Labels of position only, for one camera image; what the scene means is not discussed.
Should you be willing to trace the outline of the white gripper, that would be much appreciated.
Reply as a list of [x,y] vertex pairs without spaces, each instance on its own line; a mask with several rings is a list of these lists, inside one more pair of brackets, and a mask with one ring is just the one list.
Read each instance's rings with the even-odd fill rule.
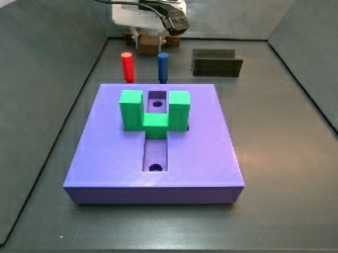
[[[152,0],[168,2],[178,7],[186,15],[186,3],[185,0]],[[113,6],[113,22],[117,25],[153,29],[162,31],[160,33],[160,48],[168,44],[169,32],[166,32],[165,25],[162,23],[161,17],[154,11],[142,10],[142,4],[140,0],[126,0],[126,4],[117,4]],[[136,42],[136,48],[140,48],[140,32],[137,29],[130,29],[133,34],[133,40]]]

